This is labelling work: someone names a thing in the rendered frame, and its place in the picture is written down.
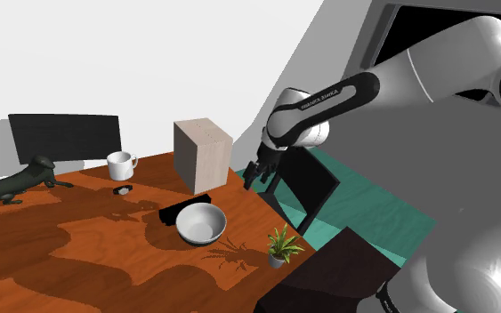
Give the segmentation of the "small green potted plant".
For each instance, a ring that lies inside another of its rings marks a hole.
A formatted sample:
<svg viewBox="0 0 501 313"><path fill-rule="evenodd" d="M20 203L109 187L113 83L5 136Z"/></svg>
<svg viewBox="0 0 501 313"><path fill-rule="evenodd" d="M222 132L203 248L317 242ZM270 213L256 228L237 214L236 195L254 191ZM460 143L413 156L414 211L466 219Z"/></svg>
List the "small green potted plant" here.
<svg viewBox="0 0 501 313"><path fill-rule="evenodd" d="M304 252L305 249L297 243L300 236L287 237L288 224L282 230L274 229L273 235L268 235L268 262L271 267L279 269L290 262L290 257Z"/></svg>

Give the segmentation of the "beige cardboard box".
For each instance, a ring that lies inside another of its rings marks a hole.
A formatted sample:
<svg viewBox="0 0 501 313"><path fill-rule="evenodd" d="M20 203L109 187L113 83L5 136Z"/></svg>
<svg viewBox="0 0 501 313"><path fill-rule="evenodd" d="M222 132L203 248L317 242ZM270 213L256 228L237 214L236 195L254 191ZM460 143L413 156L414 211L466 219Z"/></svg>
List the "beige cardboard box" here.
<svg viewBox="0 0 501 313"><path fill-rule="evenodd" d="M174 122L174 169L193 195L227 183L232 145L209 118Z"/></svg>

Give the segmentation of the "white mug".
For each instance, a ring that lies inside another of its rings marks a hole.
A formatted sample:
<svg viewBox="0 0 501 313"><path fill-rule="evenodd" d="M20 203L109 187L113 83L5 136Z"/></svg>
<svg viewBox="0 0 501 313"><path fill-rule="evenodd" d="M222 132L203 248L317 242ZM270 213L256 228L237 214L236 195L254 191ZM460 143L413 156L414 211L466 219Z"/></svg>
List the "white mug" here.
<svg viewBox="0 0 501 313"><path fill-rule="evenodd" d="M107 156L109 177L113 181L127 181L133 177L139 158L125 151L117 151Z"/></svg>

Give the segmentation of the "black flat remote control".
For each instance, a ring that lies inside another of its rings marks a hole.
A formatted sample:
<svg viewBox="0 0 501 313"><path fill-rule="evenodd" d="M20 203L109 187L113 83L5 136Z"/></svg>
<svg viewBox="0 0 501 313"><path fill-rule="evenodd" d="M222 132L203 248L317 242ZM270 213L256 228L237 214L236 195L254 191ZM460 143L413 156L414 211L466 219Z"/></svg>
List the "black flat remote control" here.
<svg viewBox="0 0 501 313"><path fill-rule="evenodd" d="M180 203L170 205L166 208L160 209L158 211L160 221L166 226L172 226L175 224L176 217L182 209L188 205L196 203L211 203L211 197L208 194L203 194L197 197L193 197L188 200L184 200Z"/></svg>

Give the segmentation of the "white bowl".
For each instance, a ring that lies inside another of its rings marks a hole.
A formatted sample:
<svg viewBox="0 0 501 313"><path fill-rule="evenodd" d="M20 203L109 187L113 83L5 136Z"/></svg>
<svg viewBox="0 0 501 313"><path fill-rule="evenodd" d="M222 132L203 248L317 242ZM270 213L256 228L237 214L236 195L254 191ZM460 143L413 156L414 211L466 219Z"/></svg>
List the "white bowl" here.
<svg viewBox="0 0 501 313"><path fill-rule="evenodd" d="M227 226L224 212L209 203L195 203L183 208L176 217L180 237L192 245L210 245L218 240Z"/></svg>

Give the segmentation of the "dark window with grey frame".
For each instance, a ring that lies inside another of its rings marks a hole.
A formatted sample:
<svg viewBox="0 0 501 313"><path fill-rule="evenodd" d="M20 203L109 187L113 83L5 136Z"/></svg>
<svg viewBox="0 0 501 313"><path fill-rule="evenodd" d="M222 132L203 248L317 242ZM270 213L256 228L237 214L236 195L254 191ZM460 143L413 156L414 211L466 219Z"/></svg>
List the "dark window with grey frame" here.
<svg viewBox="0 0 501 313"><path fill-rule="evenodd" d="M387 2L375 24L360 66L373 67L428 36L478 16L491 16L501 20L501 12Z"/></svg>

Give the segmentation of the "dark dog figure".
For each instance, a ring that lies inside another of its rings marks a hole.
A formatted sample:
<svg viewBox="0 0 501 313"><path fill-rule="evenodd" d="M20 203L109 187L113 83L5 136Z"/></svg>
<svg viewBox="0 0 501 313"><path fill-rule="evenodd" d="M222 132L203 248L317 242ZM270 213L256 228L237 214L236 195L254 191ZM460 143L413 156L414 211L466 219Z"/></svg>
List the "dark dog figure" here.
<svg viewBox="0 0 501 313"><path fill-rule="evenodd" d="M0 180L0 201L4 205L20 204L21 200L14 197L41 183L47 188L56 185L72 188L73 184L55 179L54 168L54 162L47 156L34 156L23 170Z"/></svg>

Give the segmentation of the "black computer monitor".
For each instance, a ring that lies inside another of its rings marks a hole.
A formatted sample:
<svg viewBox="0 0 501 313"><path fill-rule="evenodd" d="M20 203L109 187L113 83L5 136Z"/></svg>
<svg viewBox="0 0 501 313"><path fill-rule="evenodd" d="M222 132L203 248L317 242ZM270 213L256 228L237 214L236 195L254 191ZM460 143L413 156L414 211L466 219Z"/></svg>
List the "black computer monitor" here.
<svg viewBox="0 0 501 313"><path fill-rule="evenodd" d="M104 159L122 149L117 116L10 114L19 162L37 155L53 162Z"/></svg>

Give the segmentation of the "brown wooden desk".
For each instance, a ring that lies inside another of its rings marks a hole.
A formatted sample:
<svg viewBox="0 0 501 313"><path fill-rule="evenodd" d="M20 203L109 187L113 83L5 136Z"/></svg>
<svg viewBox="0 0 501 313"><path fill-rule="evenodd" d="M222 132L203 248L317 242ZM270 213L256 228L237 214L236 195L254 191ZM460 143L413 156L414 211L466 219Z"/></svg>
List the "brown wooden desk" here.
<svg viewBox="0 0 501 313"><path fill-rule="evenodd" d="M286 223L235 173L210 191L227 218L221 237L187 244L159 218L191 198L170 153L141 159L123 196L106 167L58 181L0 205L0 313L253 313L313 254L269 264Z"/></svg>

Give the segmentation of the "black chair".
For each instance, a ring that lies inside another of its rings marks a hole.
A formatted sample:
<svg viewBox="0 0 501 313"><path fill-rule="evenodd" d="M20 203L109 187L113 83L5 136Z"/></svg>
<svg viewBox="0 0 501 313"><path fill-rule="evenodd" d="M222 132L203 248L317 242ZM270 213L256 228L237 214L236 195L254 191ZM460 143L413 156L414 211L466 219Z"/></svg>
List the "black chair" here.
<svg viewBox="0 0 501 313"><path fill-rule="evenodd" d="M287 184L306 213L298 226L289 220L274 195L281 181ZM293 147L285 151L271 183L259 196L303 237L339 184L334 174L307 148Z"/></svg>

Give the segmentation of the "dark robot stand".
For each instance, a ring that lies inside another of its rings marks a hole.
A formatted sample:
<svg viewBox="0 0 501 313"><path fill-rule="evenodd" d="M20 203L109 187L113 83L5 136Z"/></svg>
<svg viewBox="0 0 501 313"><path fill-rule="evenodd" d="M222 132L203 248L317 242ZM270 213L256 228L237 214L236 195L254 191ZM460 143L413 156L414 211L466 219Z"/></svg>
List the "dark robot stand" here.
<svg viewBox="0 0 501 313"><path fill-rule="evenodd" d="M259 299L253 313L356 313L399 270L347 227Z"/></svg>

